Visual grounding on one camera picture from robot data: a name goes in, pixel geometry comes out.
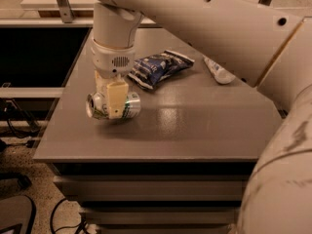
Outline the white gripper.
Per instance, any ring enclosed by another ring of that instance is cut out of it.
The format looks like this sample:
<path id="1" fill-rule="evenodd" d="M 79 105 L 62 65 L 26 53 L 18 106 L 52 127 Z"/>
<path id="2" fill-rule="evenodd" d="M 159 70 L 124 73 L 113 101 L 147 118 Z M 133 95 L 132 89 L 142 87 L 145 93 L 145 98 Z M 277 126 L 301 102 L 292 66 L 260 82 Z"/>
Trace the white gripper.
<path id="1" fill-rule="evenodd" d="M 92 39 L 92 60 L 95 66 L 97 92 L 107 94 L 107 108 L 110 119 L 123 115 L 129 85 L 122 76 L 134 66 L 135 48 L 109 48 Z"/>

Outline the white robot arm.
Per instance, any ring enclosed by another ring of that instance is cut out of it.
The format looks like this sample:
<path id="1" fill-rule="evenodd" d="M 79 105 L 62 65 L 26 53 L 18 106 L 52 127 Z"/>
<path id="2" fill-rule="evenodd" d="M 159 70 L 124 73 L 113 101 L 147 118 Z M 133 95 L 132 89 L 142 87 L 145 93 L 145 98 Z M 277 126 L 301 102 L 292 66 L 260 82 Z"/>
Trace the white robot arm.
<path id="1" fill-rule="evenodd" d="M 312 19 L 244 0 L 98 1 L 143 13 L 287 110 L 253 169 L 237 234 L 312 234 Z"/>

